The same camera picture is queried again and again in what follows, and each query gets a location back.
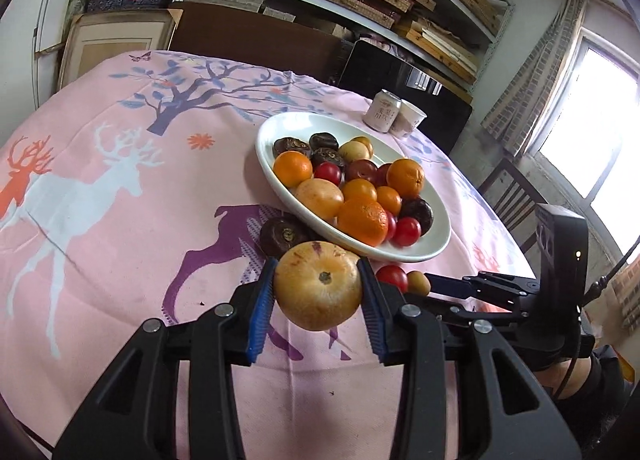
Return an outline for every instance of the purple animal print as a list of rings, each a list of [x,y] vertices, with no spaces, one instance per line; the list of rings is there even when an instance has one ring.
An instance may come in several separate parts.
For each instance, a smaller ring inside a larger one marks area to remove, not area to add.
[[[206,249],[188,250],[182,259],[178,274],[164,294],[162,314],[169,325],[179,322],[175,315],[175,301],[181,287],[188,277],[204,266],[246,257],[249,258],[249,264],[242,273],[240,283],[257,280],[265,262],[262,251],[258,247],[260,228],[269,218],[283,214],[283,211],[266,205],[220,206],[215,215],[216,217],[224,215],[224,217],[218,225],[218,240]],[[275,347],[287,353],[290,360],[301,361],[304,358],[302,353],[271,325],[267,335]],[[333,347],[337,339],[338,329],[332,328],[329,332],[329,348]],[[340,360],[349,361],[351,358],[341,350]]]

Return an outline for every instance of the wooden chair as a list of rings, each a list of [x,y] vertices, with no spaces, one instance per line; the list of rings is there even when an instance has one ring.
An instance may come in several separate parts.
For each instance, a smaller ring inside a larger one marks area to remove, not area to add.
[[[482,182],[478,192],[484,196],[487,190],[498,180],[501,172],[505,171],[511,177],[511,184],[504,191],[500,199],[492,205],[498,218],[507,230],[512,233],[536,208],[536,204],[547,204],[544,197],[534,188],[526,177],[506,158],[500,161],[487,179]],[[527,252],[536,242],[536,233],[533,232],[526,241],[520,245],[522,252]]]

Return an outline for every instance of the white deer print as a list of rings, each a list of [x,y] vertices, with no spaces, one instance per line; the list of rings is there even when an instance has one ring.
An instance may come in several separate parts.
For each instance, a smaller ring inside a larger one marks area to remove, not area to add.
[[[33,272],[41,260],[53,253],[46,335],[55,358],[60,358],[60,351],[56,344],[54,321],[60,292],[65,283],[65,259],[69,242],[75,236],[82,236],[102,220],[121,188],[135,197],[142,195],[138,166],[155,167],[164,164],[156,160],[161,150],[156,150],[151,140],[140,148],[136,146],[142,128],[120,133],[116,136],[111,151],[105,150],[100,140],[100,134],[105,128],[108,126],[103,124],[95,130],[95,147],[105,156],[104,163],[109,166],[100,178],[87,184],[53,173],[38,176],[28,189],[22,206],[16,209],[5,225],[13,225],[23,218],[36,224],[46,236],[40,249],[14,279],[6,304],[10,317],[14,316],[15,292],[22,277]]]

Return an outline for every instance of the deer print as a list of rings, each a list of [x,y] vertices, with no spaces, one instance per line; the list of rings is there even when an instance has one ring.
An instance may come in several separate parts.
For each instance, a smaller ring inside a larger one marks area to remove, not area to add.
[[[18,160],[14,160],[15,148],[27,137],[22,136],[11,145],[7,162],[13,171],[9,172],[11,179],[0,192],[0,218],[4,217],[13,200],[15,200],[16,206],[20,207],[22,205],[32,172],[43,175],[51,171],[47,166],[53,160],[51,156],[53,148],[50,148],[44,154],[40,154],[45,149],[50,138],[51,136],[49,135],[45,140],[37,140],[24,148]]]
[[[221,217],[218,225],[218,240],[202,250],[188,250],[182,259],[180,269],[164,294],[162,314],[169,324],[179,321],[175,314],[175,302],[184,282],[196,271],[213,263],[226,263],[244,256],[249,259],[240,283],[255,281],[264,266],[264,255],[258,246],[260,229],[269,218],[284,213],[267,205],[220,206],[215,216]],[[292,361],[301,361],[304,357],[297,348],[280,335],[273,326],[267,328],[267,335],[273,345],[283,350]],[[329,331],[329,350],[341,361],[351,358],[342,350],[338,342],[338,329]]]
[[[49,318],[46,336],[49,339],[51,353],[60,358],[56,344],[54,321],[60,292],[65,283],[65,259],[69,242],[76,236],[82,236],[97,224],[113,205],[120,189],[130,195],[142,195],[138,166],[155,167],[164,164],[156,159],[161,150],[148,141],[142,147],[137,142],[142,128],[126,130],[115,137],[113,149],[106,150],[102,145],[101,133],[107,125],[98,127],[94,132],[95,147],[108,166],[102,176],[89,184],[64,178],[55,174],[39,177],[27,191],[21,207],[5,226],[15,224],[19,218],[30,220],[46,235],[40,249],[27,261],[14,278],[7,299],[7,312],[14,316],[14,297],[20,280],[28,272],[36,270],[38,264],[53,254],[53,273],[50,286]]]

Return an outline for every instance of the orange deer print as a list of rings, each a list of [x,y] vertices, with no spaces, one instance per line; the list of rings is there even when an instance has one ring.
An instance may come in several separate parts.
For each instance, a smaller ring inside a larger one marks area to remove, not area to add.
[[[53,148],[41,154],[50,138],[51,136],[49,135],[45,140],[32,142],[30,146],[22,150],[22,154],[18,160],[14,160],[15,148],[23,140],[26,140],[27,137],[22,136],[12,144],[7,162],[13,171],[9,172],[11,179],[0,192],[0,218],[4,217],[9,205],[11,205],[11,200],[15,200],[15,204],[18,207],[22,205],[24,195],[29,186],[31,173],[42,175],[51,171],[47,166],[53,160],[51,156]]]

